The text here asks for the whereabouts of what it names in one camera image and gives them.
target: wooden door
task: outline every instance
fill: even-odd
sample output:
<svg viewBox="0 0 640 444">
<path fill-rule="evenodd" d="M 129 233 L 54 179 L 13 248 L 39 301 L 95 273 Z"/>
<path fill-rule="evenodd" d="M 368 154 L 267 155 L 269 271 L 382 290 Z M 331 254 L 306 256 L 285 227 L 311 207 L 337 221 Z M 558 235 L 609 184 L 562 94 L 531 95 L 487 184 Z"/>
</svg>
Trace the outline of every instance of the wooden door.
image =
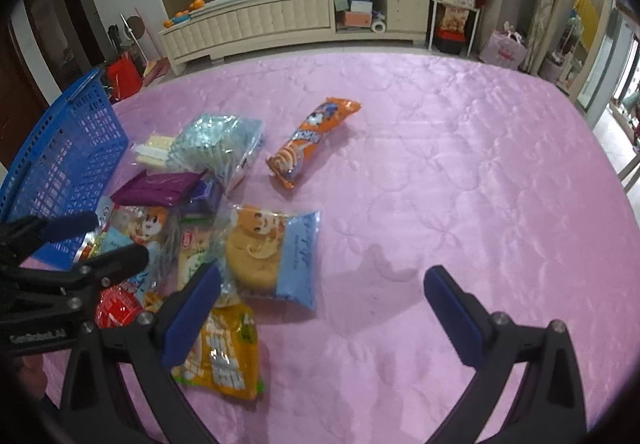
<svg viewBox="0 0 640 444">
<path fill-rule="evenodd" d="M 0 26 L 0 162 L 7 168 L 49 107 L 16 50 L 11 25 Z"/>
</svg>

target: roll of tape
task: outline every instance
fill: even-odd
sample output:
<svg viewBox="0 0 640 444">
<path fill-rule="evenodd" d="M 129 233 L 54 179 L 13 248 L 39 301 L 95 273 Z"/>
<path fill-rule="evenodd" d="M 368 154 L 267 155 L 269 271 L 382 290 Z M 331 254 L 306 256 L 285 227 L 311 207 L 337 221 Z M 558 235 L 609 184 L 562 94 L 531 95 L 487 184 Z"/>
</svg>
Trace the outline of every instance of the roll of tape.
<svg viewBox="0 0 640 444">
<path fill-rule="evenodd" d="M 384 32 L 386 30 L 385 22 L 382 20 L 374 20 L 371 22 L 371 30 L 373 32 Z"/>
</svg>

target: pink bedspread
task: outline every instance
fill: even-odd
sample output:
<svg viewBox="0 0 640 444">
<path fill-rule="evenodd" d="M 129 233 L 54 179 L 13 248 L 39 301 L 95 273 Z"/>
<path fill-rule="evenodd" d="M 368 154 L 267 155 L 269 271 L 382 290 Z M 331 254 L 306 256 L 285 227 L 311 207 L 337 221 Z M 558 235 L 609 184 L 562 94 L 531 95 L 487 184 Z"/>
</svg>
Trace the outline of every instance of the pink bedspread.
<svg viewBox="0 0 640 444">
<path fill-rule="evenodd" d="M 318 311 L 257 306 L 266 394 L 254 406 L 185 390 L 213 435 L 222 444 L 425 442 L 472 377 L 423 297 L 433 264 L 490 311 L 568 323 L 592 424 L 640 349 L 640 236 L 604 152 L 550 84 L 453 58 L 335 53 L 207 70 L 116 110 L 132 141 L 176 134 L 201 112 L 263 119 L 271 154 L 327 96 L 363 108 L 301 185 L 284 192 L 260 161 L 233 196 L 322 211 Z M 136 172 L 130 162 L 111 190 Z M 65 354 L 47 359 L 56 401 L 64 367 Z M 515 389 L 512 380 L 485 435 Z"/>
</svg>

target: brand logo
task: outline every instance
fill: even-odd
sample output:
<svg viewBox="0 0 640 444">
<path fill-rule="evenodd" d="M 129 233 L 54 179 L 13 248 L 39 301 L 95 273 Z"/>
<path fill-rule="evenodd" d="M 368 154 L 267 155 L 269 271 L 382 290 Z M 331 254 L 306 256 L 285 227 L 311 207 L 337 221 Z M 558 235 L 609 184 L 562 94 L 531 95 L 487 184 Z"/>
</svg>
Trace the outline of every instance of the brand logo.
<svg viewBox="0 0 640 444">
<path fill-rule="evenodd" d="M 15 345 L 22 343 L 35 343 L 38 341 L 51 341 L 56 339 L 66 338 L 65 329 L 56 329 L 47 332 L 36 332 L 35 334 L 24 334 L 21 336 L 9 336 L 9 341 Z"/>
</svg>

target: cabinet drawer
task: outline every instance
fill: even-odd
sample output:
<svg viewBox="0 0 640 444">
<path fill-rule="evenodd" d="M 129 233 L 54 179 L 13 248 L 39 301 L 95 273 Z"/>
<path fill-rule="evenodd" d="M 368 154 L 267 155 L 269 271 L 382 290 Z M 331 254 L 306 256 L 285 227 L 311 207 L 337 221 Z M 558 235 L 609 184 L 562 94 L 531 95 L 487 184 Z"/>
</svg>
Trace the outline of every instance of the cabinet drawer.
<svg viewBox="0 0 640 444">
<path fill-rule="evenodd" d="M 397 32 L 425 32 L 429 21 L 429 0 L 386 0 L 386 29 Z"/>
<path fill-rule="evenodd" d="M 164 36 L 173 58 L 216 45 L 295 30 L 330 27 L 329 0 L 279 0 L 194 20 Z"/>
</svg>

